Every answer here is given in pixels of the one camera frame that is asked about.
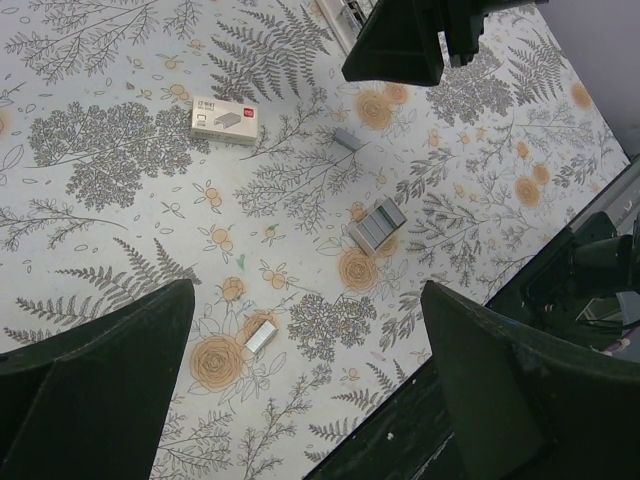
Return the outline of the small staple strip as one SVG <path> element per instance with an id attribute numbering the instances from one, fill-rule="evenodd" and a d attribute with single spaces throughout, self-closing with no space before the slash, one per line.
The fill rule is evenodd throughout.
<path id="1" fill-rule="evenodd" d="M 343 128 L 336 128 L 333 133 L 333 141 L 351 152 L 362 147 L 362 142 L 352 133 Z"/>

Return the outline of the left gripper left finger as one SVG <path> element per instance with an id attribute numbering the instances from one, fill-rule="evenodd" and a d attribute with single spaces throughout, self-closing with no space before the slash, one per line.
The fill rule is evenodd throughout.
<path id="1" fill-rule="evenodd" d="M 2 354 L 2 478 L 149 478 L 194 308 L 177 280 Z"/>

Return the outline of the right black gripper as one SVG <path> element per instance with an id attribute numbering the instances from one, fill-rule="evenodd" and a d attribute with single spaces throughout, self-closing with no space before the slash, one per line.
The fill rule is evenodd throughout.
<path id="1" fill-rule="evenodd" d="M 343 64 L 343 77 L 348 82 L 437 85 L 444 70 L 440 32 L 445 36 L 450 64 L 467 65 L 479 52 L 486 17 L 535 4 L 544 1 L 379 1 Z"/>

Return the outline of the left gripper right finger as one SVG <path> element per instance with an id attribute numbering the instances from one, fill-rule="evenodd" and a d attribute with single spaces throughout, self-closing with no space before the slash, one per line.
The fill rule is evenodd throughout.
<path id="1" fill-rule="evenodd" d="M 638 478 L 638 364 L 436 282 L 424 285 L 421 307 L 469 478 Z"/>

